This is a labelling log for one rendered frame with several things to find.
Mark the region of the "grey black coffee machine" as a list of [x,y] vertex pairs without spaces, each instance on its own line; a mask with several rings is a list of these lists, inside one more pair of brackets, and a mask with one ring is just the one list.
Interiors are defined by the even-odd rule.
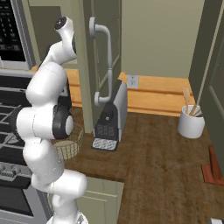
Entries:
[[122,80],[117,80],[111,99],[105,104],[94,127],[91,147],[102,151],[115,151],[122,139],[127,113],[127,85]]

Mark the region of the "olive green base cabinet door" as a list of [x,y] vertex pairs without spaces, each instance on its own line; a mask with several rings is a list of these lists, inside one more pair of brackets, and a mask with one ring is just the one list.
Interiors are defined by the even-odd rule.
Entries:
[[124,183],[81,173],[52,182],[53,217],[47,224],[117,224]]

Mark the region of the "olive green wall cabinet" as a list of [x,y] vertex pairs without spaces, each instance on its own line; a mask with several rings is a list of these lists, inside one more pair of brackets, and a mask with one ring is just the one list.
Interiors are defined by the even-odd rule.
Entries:
[[54,30],[55,23],[64,16],[74,17],[71,0],[22,0],[22,4],[38,66],[45,58],[48,47],[61,41]]

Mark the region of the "red-brown wooden stand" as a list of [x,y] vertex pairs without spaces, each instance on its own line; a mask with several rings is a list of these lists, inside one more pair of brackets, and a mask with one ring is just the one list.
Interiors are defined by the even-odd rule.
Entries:
[[224,186],[224,176],[221,173],[221,168],[211,143],[208,145],[208,152],[210,164],[203,164],[201,166],[203,179],[208,184]]

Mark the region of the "tall olive green cabinet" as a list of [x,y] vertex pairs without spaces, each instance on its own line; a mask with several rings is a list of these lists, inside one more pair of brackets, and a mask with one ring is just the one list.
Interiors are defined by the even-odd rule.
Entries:
[[205,0],[189,73],[224,176],[224,0]]

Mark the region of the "white wall outlet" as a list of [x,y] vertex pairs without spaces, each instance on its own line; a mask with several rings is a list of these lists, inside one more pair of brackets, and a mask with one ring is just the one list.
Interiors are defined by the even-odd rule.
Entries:
[[127,75],[127,87],[128,88],[138,88],[138,76],[137,75]]

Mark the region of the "black microwave oven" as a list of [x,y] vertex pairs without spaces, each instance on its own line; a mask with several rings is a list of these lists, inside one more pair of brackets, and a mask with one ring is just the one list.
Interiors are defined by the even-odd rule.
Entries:
[[22,0],[0,0],[0,67],[30,70],[35,65]]

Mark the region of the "wooden spatula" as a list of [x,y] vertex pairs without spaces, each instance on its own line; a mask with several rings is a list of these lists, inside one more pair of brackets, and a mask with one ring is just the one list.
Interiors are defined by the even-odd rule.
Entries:
[[201,109],[199,108],[198,110],[196,109],[198,105],[194,104],[192,107],[191,112],[189,113],[189,116],[197,117],[201,115]]

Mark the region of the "wooden spoon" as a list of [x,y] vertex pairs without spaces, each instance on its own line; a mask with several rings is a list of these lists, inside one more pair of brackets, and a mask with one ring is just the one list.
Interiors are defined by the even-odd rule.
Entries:
[[185,113],[188,115],[189,114],[190,91],[187,87],[183,87],[182,91],[183,91],[183,95],[185,98]]

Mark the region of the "white utensil pot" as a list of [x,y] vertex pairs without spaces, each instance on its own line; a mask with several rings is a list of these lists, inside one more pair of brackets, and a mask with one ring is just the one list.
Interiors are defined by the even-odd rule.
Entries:
[[196,139],[202,135],[205,127],[205,119],[202,112],[198,112],[200,106],[196,108],[196,116],[188,115],[186,109],[191,111],[193,105],[183,106],[178,121],[178,133],[186,138]]

